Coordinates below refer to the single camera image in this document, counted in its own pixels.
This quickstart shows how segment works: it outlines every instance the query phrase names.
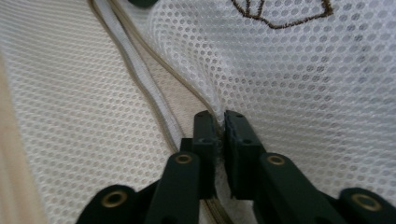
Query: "metal grommet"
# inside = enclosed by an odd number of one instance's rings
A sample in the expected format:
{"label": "metal grommet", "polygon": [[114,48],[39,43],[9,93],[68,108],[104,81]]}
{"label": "metal grommet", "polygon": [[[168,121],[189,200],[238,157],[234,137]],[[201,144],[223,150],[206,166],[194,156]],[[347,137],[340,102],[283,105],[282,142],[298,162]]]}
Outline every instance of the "metal grommet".
{"label": "metal grommet", "polygon": [[271,162],[273,165],[283,165],[285,164],[285,160],[281,158],[280,156],[270,156],[267,158],[269,162]]}
{"label": "metal grommet", "polygon": [[108,208],[117,207],[123,204],[127,198],[128,195],[124,191],[116,190],[108,193],[105,197],[103,197],[102,206]]}
{"label": "metal grommet", "polygon": [[365,194],[353,194],[352,201],[360,207],[372,212],[377,212],[382,209],[381,204],[376,199]]}
{"label": "metal grommet", "polygon": [[178,155],[175,158],[175,160],[177,163],[186,164],[186,163],[190,163],[192,161],[192,157],[189,155],[183,154],[183,155]]}

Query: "mesh bag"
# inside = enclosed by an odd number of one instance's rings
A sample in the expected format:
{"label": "mesh bag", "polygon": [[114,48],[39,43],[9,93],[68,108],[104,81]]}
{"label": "mesh bag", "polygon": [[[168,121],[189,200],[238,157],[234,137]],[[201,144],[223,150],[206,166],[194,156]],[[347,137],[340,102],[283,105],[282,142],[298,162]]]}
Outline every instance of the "mesh bag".
{"label": "mesh bag", "polygon": [[[243,113],[267,150],[293,159],[332,196],[362,187],[396,203],[394,1],[118,5],[219,123],[225,109]],[[252,222],[224,179],[229,215]]]}
{"label": "mesh bag", "polygon": [[[153,81],[181,127],[173,139],[191,134],[186,120],[205,105],[219,124],[225,109],[238,111],[268,151],[290,157],[319,190],[362,187],[396,204],[394,1],[109,3],[197,96],[141,57],[150,73],[161,71]],[[172,152],[167,134],[86,2],[4,1],[0,20],[21,139],[49,223],[75,222],[105,186],[142,189],[160,176]],[[250,203],[229,198],[221,164],[217,189],[235,223],[255,222]]]}

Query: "brown stitching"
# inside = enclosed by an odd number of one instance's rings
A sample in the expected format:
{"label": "brown stitching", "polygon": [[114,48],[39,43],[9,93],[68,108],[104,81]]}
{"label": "brown stitching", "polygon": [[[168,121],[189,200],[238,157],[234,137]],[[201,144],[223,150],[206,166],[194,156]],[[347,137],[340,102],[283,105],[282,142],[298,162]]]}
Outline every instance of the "brown stitching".
{"label": "brown stitching", "polygon": [[260,0],[260,5],[259,9],[257,10],[257,16],[260,16],[262,14],[262,7],[264,6],[265,0]]}
{"label": "brown stitching", "polygon": [[250,0],[247,0],[247,15],[250,15]]}
{"label": "brown stitching", "polygon": [[268,21],[267,19],[265,19],[265,18],[263,18],[261,16],[265,0],[261,0],[260,1],[260,5],[259,5],[259,9],[258,9],[258,14],[257,15],[251,15],[250,14],[250,0],[247,0],[246,9],[243,9],[236,2],[236,0],[231,0],[231,1],[233,2],[233,5],[236,7],[236,9],[239,11],[239,13],[242,14],[243,17],[250,18],[250,19],[253,19],[253,20],[256,20],[256,21],[263,21],[265,24],[267,24],[272,29],[285,29],[285,28],[288,28],[288,27],[291,27],[291,26],[295,26],[295,25],[300,25],[300,24],[303,24],[305,22],[312,21],[312,20],[315,20],[315,19],[325,18],[325,17],[328,17],[328,16],[333,14],[332,5],[330,4],[330,0],[322,0],[322,7],[324,9],[323,13],[315,15],[315,16],[307,17],[307,18],[304,18],[302,20],[298,20],[298,21],[294,21],[294,22],[290,22],[290,23],[285,23],[285,24],[282,24],[282,25],[275,25],[275,24],[272,24],[270,21]]}

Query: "wooden surface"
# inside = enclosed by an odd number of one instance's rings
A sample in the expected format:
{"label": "wooden surface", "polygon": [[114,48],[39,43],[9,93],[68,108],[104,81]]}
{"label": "wooden surface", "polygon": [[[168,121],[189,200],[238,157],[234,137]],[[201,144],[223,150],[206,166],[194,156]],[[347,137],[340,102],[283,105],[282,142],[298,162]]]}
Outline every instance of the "wooden surface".
{"label": "wooden surface", "polygon": [[46,223],[26,161],[0,55],[0,223]]}

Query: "white mesh fabric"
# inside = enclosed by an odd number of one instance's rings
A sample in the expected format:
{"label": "white mesh fabric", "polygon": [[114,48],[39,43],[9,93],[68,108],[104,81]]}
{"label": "white mesh fabric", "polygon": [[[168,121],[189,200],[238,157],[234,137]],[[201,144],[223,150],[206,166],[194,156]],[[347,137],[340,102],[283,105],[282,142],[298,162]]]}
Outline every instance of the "white mesh fabric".
{"label": "white mesh fabric", "polygon": [[395,2],[268,0],[256,18],[235,3],[247,11],[239,0],[120,1],[219,122],[225,108],[245,114],[267,150],[332,196],[362,187],[396,204]]}
{"label": "white mesh fabric", "polygon": [[169,107],[175,113],[177,123],[182,129],[184,137],[192,137],[193,117],[195,114],[207,110],[207,108],[186,87],[146,53],[137,41],[134,41],[134,45],[141,52],[141,56],[152,74],[154,81],[162,91]]}
{"label": "white mesh fabric", "polygon": [[98,190],[140,190],[170,148],[86,2],[1,2],[0,48],[49,223],[75,223]]}
{"label": "white mesh fabric", "polygon": [[108,2],[95,1],[95,3],[101,11],[101,17],[105,21],[107,29],[113,34],[113,40],[119,44],[120,52],[123,54],[134,80],[140,88],[142,88],[142,91],[152,102],[153,108],[158,112],[159,118],[161,118],[163,125],[166,127],[165,133],[167,137],[171,139],[171,144],[175,145],[175,148],[179,148],[182,131],[175,117],[170,112],[162,92],[155,84],[152,74],[149,72],[149,69],[129,40],[127,34],[123,31],[120,22],[110,8]]}

